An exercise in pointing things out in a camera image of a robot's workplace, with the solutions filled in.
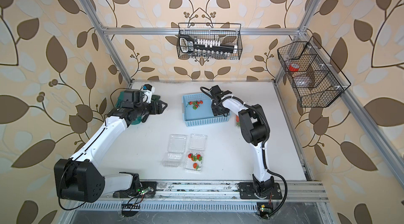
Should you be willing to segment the strawberry cluster with green leaves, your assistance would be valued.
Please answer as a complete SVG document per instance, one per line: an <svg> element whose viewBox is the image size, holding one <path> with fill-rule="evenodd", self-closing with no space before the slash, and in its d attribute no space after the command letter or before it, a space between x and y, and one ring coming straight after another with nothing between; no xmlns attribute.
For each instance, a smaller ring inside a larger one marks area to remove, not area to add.
<svg viewBox="0 0 404 224"><path fill-rule="evenodd" d="M204 102L202 100L189 101L186 104L186 109L197 110Z"/></svg>

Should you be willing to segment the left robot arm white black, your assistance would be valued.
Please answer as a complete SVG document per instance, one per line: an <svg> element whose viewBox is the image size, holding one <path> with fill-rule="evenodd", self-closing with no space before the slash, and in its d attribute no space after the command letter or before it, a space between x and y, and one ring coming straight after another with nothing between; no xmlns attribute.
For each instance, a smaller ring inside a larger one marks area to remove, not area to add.
<svg viewBox="0 0 404 224"><path fill-rule="evenodd" d="M60 159L54 166L58 200L94 203L102 195L123 192L130 197L143 196L152 192L143 189L139 175L119 172L104 176L98 170L111 145L137 118L162 114L167 104L161 100L149 103L125 102L123 107L113 108L97 133L68 159Z"/></svg>

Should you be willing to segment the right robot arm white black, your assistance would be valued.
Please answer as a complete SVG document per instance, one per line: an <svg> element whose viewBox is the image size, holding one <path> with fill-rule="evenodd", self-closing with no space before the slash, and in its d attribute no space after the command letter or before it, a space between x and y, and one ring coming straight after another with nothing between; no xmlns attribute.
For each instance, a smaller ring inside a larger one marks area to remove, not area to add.
<svg viewBox="0 0 404 224"><path fill-rule="evenodd" d="M218 85L201 88L211 99L211 109L215 116L228 116L231 112L239 117L241 135L252 148L252 186L258 198L267 198L275 187L274 177L281 175L271 171L267 164L266 146L270 137L270 127L261 105L249 105L233 96L231 91L223 91Z"/></svg>

